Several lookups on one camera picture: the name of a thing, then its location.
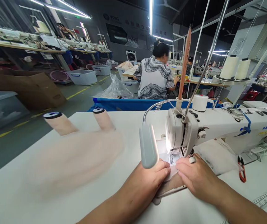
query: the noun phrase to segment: hand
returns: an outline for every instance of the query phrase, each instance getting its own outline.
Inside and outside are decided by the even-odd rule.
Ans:
[[[170,164],[161,159],[151,169],[138,164],[113,196],[123,209],[125,220],[121,223],[130,223],[148,207],[170,170]]]
[[[173,79],[173,82],[176,83],[176,82],[179,81],[179,79],[180,79],[180,78],[179,78],[178,76],[175,76],[174,79]]]
[[[212,205],[219,205],[229,186],[214,174],[197,153],[194,156],[196,162],[193,164],[190,164],[188,158],[176,161],[178,174],[195,197]]]

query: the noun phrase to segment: red stool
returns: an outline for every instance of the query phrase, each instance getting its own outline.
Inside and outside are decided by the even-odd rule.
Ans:
[[[255,90],[251,90],[243,97],[242,100],[254,101],[258,94],[259,94],[259,92],[255,91]]]

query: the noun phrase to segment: striped shirt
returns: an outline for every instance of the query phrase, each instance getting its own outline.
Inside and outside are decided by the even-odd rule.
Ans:
[[[141,81],[138,91],[140,99],[165,100],[166,87],[175,87],[171,70],[157,59],[143,59],[133,75]]]

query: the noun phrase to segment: red-handled scissors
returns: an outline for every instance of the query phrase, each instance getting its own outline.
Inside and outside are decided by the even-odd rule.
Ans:
[[[242,171],[243,176],[241,174],[241,171],[239,171],[239,179],[241,180],[241,182],[245,183],[246,182],[245,164],[243,162],[243,159],[242,158],[240,159],[239,156],[238,156],[237,161],[238,161],[238,164],[243,168],[243,171]]]

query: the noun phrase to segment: factory floor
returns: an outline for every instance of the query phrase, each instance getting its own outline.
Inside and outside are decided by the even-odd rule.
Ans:
[[[66,98],[71,98],[53,110],[60,111],[67,117],[76,112],[87,111],[94,104],[93,96],[105,90],[111,83],[110,76],[97,76],[97,80],[93,86],[77,86],[72,83],[66,86],[57,85]],[[52,130],[42,114],[42,111],[31,112],[0,129],[0,169]]]

